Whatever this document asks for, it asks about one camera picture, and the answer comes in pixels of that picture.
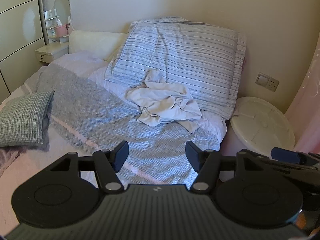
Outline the cream long-sleeve shirt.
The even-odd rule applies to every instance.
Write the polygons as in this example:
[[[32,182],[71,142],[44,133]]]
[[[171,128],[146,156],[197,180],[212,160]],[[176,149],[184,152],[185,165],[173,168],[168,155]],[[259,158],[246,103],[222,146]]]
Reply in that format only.
[[[189,89],[180,83],[166,83],[158,70],[149,71],[143,84],[127,92],[127,100],[140,107],[137,121],[150,127],[177,122],[190,134],[202,117]]]

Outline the grey herringbone blanket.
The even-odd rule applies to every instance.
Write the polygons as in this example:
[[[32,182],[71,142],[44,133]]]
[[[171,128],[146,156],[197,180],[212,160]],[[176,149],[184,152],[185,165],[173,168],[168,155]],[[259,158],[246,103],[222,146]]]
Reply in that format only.
[[[205,113],[189,133],[176,122],[150,127],[140,124],[139,110],[95,81],[52,64],[42,67],[23,85],[28,94],[54,92],[52,127],[75,148],[92,154],[129,144],[129,156],[118,173],[123,184],[187,184],[196,173],[185,156],[185,144],[218,150],[225,123]]]

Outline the pink curtain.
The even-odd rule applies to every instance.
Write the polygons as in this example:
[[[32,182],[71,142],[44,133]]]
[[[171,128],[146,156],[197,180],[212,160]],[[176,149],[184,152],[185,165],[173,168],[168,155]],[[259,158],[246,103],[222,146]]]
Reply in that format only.
[[[285,113],[295,135],[295,151],[319,154],[319,44],[295,98]]]

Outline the large blue striped pillow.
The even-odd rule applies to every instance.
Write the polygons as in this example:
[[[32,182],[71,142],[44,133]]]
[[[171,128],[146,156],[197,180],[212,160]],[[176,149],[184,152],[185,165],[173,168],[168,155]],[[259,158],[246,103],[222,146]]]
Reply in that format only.
[[[149,71],[158,70],[166,83],[187,86],[201,110],[228,120],[246,47],[246,36],[237,31],[181,17],[135,21],[108,64],[105,79],[133,88]]]

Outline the wall switch socket plate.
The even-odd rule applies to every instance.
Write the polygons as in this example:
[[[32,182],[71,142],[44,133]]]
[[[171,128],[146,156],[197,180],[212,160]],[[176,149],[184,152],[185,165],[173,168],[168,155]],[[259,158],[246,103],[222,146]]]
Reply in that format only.
[[[276,80],[266,74],[263,74],[263,73],[258,74],[255,83],[257,85],[260,85],[260,86],[272,91],[272,92],[275,92],[278,85],[279,85],[278,80]]]

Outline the cream padded headboard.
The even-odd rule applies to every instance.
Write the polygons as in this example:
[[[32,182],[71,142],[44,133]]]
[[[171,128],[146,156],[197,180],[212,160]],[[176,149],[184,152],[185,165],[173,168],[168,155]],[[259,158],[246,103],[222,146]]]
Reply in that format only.
[[[127,34],[124,33],[74,30],[69,35],[69,53],[89,51],[107,61],[126,38]]]

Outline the white round lidded bin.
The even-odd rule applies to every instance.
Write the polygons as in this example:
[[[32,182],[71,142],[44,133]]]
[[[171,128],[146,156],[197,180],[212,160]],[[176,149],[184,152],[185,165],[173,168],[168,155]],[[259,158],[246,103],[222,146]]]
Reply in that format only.
[[[273,148],[292,150],[294,146],[295,135],[285,115],[263,99],[246,96],[236,101],[220,152],[235,156],[248,149],[270,158]]]

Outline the small grey checked pillow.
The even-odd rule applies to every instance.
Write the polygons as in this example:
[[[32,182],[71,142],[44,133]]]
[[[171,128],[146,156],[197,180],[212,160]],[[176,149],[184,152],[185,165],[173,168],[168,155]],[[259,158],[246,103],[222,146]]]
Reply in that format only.
[[[53,96],[53,91],[37,92],[8,101],[1,110],[1,147],[48,151]]]

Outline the pink bed sheet duvet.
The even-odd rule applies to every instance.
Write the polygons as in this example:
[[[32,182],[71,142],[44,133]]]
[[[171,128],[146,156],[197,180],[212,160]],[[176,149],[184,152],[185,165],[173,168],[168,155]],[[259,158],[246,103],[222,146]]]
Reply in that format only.
[[[121,100],[133,107],[134,104],[125,100],[125,88],[114,83],[110,83],[104,79],[106,72],[107,62],[95,57],[94,55],[82,51],[75,54],[67,54],[63,57],[53,61],[50,65],[57,64],[60,67],[66,68],[77,74],[80,77],[87,77],[95,81],[106,90],[111,91]],[[16,89],[11,95],[10,99],[26,95],[23,90],[23,85]],[[225,121],[218,115],[211,113],[216,118],[220,118],[224,123]],[[66,139],[61,137],[59,133],[51,125],[51,112],[50,123],[48,128],[49,135],[49,150],[43,151],[38,149],[31,149],[27,147],[10,148],[1,150],[1,155],[10,159],[10,162],[1,165],[1,234],[6,235],[18,225],[18,220],[11,207],[11,197],[15,189],[28,180],[30,177],[53,163],[61,156],[68,152],[77,152],[80,156],[91,155],[82,150],[75,148]]]

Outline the cream bedside dresser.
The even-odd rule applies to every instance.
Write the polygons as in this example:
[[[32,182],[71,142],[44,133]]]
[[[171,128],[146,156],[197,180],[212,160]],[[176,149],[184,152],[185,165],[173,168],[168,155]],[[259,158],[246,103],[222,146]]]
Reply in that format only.
[[[36,58],[41,63],[50,64],[54,60],[69,53],[69,43],[50,43],[35,50]]]

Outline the cream wardrobe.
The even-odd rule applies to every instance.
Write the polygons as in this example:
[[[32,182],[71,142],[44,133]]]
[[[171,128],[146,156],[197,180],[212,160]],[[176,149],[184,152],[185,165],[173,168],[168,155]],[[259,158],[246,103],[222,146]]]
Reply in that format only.
[[[1,101],[41,67],[44,46],[39,0],[1,0]]]

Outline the oval vanity mirror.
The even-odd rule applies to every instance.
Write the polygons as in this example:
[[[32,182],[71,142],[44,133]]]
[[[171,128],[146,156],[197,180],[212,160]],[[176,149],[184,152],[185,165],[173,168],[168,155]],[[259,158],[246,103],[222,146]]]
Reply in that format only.
[[[64,25],[70,24],[71,21],[71,7],[69,0],[55,0],[54,1],[54,11],[56,16],[59,17],[59,20]]]

